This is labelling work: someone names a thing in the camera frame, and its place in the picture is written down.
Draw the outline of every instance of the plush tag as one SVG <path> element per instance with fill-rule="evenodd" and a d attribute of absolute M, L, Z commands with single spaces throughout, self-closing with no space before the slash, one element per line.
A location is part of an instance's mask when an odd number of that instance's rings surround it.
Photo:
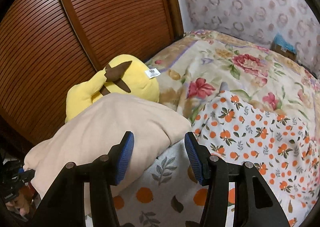
<path fill-rule="evenodd" d="M 146 70 L 146 71 L 144 71 L 144 72 L 146 73 L 147 77 L 149 77 L 149 79 L 154 78 L 154 77 L 156 77 L 156 76 L 158 76 L 158 75 L 161 74 L 161 73 L 158 71 L 158 69 L 156 69 L 156 68 L 149 69 L 149 70 Z"/>

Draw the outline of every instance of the red flower print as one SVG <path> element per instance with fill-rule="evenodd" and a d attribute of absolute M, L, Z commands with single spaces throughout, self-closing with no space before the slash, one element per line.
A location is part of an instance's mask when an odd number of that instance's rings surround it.
<path fill-rule="evenodd" d="M 273 110 L 277 109 L 277 104 L 279 100 L 276 100 L 276 97 L 273 93 L 269 92 L 267 96 L 263 96 L 262 101 L 268 103 Z"/>
<path fill-rule="evenodd" d="M 188 98 L 198 96 L 201 99 L 211 95 L 215 88 L 207 84 L 204 78 L 198 78 L 195 82 L 191 82 L 189 86 Z"/>
<path fill-rule="evenodd" d="M 260 62 L 260 59 L 257 57 L 249 54 L 237 55 L 233 57 L 232 61 L 248 74 L 258 76 L 260 72 L 263 76 L 268 76 L 268 72 L 265 70 L 266 65 Z"/>

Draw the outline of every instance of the wall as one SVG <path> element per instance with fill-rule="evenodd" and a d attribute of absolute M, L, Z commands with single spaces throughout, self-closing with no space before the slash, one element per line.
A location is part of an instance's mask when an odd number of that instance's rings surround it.
<path fill-rule="evenodd" d="M 298 60 L 320 73 L 320 25 L 304 0 L 179 0 L 179 3 L 185 31 L 212 29 L 265 47 L 270 47 L 274 36 L 281 33 L 296 47 Z"/>

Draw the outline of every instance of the bed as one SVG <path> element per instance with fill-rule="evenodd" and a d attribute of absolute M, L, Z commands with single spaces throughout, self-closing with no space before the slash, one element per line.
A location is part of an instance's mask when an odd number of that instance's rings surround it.
<path fill-rule="evenodd" d="M 317 0 L 308 3 L 318 17 Z M 14 0 L 0 23 L 0 140 L 8 152 L 23 158 L 52 137 L 64 124 L 67 91 L 124 53 L 161 72 L 160 103 L 191 123 L 225 81 L 254 108 L 301 118 L 320 140 L 318 80 L 226 34 L 183 37 L 178 0 Z"/>

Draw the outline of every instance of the wooden frame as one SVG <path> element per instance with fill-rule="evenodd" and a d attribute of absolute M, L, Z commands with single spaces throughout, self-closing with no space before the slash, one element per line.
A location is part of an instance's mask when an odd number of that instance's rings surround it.
<path fill-rule="evenodd" d="M 111 39 L 106 44 L 111 44 L 111 50 L 109 48 L 107 52 L 108 48 L 101 52 L 101 46 L 105 46 L 99 39 L 101 33 L 104 33 L 104 27 L 100 26 L 99 21 L 88 22 L 88 18 L 97 15 L 89 10 L 90 5 L 85 0 L 15 0 L 9 8 L 0 23 L 0 68 L 3 68 L 0 72 L 0 144 L 15 156 L 22 158 L 32 146 L 51 137 L 63 125 L 67 89 L 88 80 L 95 71 L 101 70 L 106 61 L 117 55 L 109 55 L 113 53 L 113 49 L 118 49 L 119 54 L 137 51 L 137 57 L 145 61 L 182 38 L 183 26 L 178 0 L 113 1 L 114 4 L 108 0 L 92 0 L 92 3 L 96 3 L 99 17 L 103 20 L 104 2 L 106 7 L 119 6 L 118 12 L 122 11 L 123 1 L 131 2 L 133 6 L 126 7 L 128 16 L 133 17 L 131 20 L 126 21 L 123 14 L 118 18 L 115 16 L 117 12 L 111 8 L 106 13 L 118 19 L 105 19 L 105 22 L 111 20 L 110 25 L 115 30 L 117 22 L 113 20 L 118 21 L 118 24 L 124 20 L 130 24 L 127 27 L 123 25 L 124 31 L 134 28 L 138 31 L 139 38 L 137 41 L 127 39 L 124 47 L 119 46 L 121 34 L 117 32 L 109 37 Z M 148 8 L 149 3 L 153 4 L 150 11 L 139 16 L 136 10 L 144 11 L 141 8 Z M 84 14 L 86 8 L 82 7 L 83 4 L 87 4 L 84 6 L 88 6 L 87 9 L 92 14 Z M 158 27 L 153 28 L 153 23 L 158 24 Z M 99 29 L 98 33 L 94 32 L 96 27 Z M 144 35 L 151 39 L 158 34 L 163 36 L 152 42 L 143 40 Z M 39 40 L 32 42 L 29 35 Z M 14 41 L 18 42 L 17 46 L 12 44 Z M 15 68 L 24 68 L 26 71 L 16 75 L 12 71 Z M 41 87 L 36 84 L 37 80 L 43 83 Z"/>

